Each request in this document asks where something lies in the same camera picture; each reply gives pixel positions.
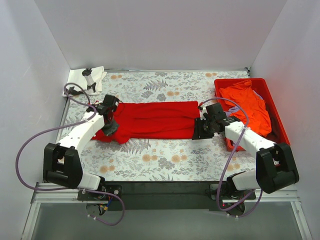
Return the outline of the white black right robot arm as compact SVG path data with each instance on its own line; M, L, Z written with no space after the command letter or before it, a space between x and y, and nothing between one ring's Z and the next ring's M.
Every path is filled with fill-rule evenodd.
M291 147L287 143L275 143L254 131L236 117L222 120L196 118L193 140L210 139L224 133L226 138L239 142L241 148L255 158L255 171L244 171L227 177L223 191L237 199L246 190L261 189L271 194L300 180Z

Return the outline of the red t shirt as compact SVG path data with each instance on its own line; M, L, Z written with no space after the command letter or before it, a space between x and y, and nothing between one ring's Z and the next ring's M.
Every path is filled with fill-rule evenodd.
M117 131L107 136L99 130L92 139L119 144L130 139L191 139L199 117L197 101L120 103L114 113Z

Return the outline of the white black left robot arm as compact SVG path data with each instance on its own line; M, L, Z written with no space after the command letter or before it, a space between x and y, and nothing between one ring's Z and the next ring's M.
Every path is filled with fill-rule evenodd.
M106 196L106 187L101 184L98 175L84 172L80 156L87 143L102 131L107 136L118 130L118 123L112 118L109 122L105 117L96 114L89 119L85 114L84 122L75 126L72 131L56 144L49 143L44 148L43 179L69 189L87 189L95 200Z

